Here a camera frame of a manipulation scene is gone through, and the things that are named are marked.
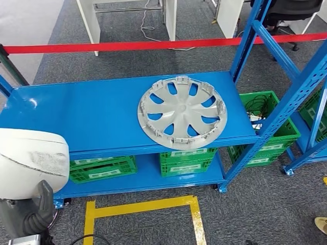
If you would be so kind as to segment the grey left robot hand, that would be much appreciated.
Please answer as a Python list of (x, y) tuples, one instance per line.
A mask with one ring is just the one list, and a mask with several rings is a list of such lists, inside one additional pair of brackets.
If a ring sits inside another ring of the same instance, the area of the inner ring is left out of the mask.
[(11, 238), (41, 234), (53, 221), (53, 189), (42, 180), (38, 190), (38, 203), (33, 199), (1, 200), (1, 221)]

